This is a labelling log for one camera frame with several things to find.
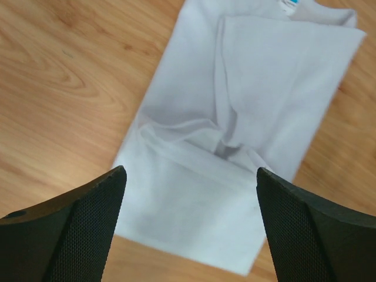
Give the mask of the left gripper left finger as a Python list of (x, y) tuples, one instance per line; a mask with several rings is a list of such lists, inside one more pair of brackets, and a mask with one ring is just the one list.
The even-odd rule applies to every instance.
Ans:
[(1, 281), (101, 281), (126, 181), (118, 166), (1, 218)]

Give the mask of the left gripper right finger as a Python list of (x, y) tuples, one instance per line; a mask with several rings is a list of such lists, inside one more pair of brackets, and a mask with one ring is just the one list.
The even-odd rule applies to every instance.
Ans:
[(278, 281), (375, 281), (375, 217), (257, 171)]

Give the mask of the white t shirt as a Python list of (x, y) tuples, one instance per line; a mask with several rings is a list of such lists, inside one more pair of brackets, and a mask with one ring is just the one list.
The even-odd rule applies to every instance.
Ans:
[(355, 10), (315, 1), (186, 1), (114, 161), (115, 233), (247, 275), (257, 169), (294, 179), (364, 37)]

